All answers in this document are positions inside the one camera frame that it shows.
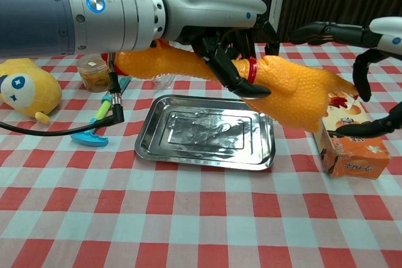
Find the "yellow rubber chicken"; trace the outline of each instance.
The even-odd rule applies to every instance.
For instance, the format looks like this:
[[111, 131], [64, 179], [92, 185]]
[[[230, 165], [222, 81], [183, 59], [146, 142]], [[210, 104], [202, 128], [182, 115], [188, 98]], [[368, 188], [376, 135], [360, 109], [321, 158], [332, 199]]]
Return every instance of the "yellow rubber chicken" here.
[[[232, 62], [240, 76], [249, 78], [249, 60]], [[156, 42], [156, 47], [145, 51], [116, 53], [116, 66], [121, 73], [141, 79], [174, 74], [218, 82], [195, 53], [179, 50], [161, 40]], [[317, 132], [320, 119], [331, 103], [329, 93], [345, 92], [355, 97], [358, 94], [353, 84], [330, 71], [292, 63], [280, 56], [264, 56], [254, 66], [254, 83], [264, 85], [272, 93], [261, 99], [243, 101], [282, 126]]]

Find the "stainless steel tray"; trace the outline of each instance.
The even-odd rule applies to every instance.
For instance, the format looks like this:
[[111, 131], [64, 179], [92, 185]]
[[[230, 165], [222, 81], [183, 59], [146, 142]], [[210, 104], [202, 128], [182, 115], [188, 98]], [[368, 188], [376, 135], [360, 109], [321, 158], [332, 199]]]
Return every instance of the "stainless steel tray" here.
[[241, 100], [165, 95], [153, 102], [135, 150], [155, 161], [262, 170], [275, 155], [273, 123]]

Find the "snack box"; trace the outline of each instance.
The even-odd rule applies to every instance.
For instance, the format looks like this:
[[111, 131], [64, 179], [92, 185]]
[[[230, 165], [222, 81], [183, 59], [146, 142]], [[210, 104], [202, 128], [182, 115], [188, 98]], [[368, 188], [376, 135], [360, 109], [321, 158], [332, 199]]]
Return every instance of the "snack box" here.
[[332, 177], [378, 178], [391, 160], [383, 140], [380, 137], [362, 139], [335, 133], [336, 128], [344, 124], [369, 121], [358, 100], [343, 93], [330, 95], [335, 96], [345, 97], [348, 108], [329, 106], [320, 123], [320, 130], [314, 133], [325, 172]]

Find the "toy hammer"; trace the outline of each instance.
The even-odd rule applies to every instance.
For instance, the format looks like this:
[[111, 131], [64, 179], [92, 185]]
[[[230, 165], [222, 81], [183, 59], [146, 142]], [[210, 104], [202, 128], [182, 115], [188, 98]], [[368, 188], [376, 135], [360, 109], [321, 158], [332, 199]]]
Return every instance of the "toy hammer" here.
[[[119, 79], [119, 85], [121, 89], [121, 93], [125, 91], [125, 89], [128, 86], [128, 83], [131, 81], [132, 77], [121, 77]], [[112, 98], [109, 93], [106, 93], [105, 96], [103, 96], [102, 100], [102, 105], [96, 112], [95, 116], [90, 120], [90, 124], [94, 123], [95, 121], [99, 119], [103, 119], [107, 112], [109, 111], [111, 105], [112, 105]], [[79, 144], [83, 144], [85, 146], [92, 146], [92, 147], [104, 147], [109, 143], [109, 140], [107, 137], [102, 137], [99, 135], [94, 134], [95, 129], [92, 130], [87, 130], [84, 132], [80, 133], [75, 133], [71, 135], [71, 139]]]

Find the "green handle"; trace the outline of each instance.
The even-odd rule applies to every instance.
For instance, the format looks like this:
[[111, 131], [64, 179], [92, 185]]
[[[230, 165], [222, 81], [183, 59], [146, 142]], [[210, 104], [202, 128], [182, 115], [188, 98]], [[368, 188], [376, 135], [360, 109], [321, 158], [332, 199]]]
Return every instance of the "green handle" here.
[[99, 119], [103, 119], [107, 112], [109, 111], [110, 107], [111, 107], [112, 103], [108, 100], [104, 100], [102, 105], [100, 106], [100, 108], [98, 109], [98, 111], [95, 114], [95, 119], [99, 120]]

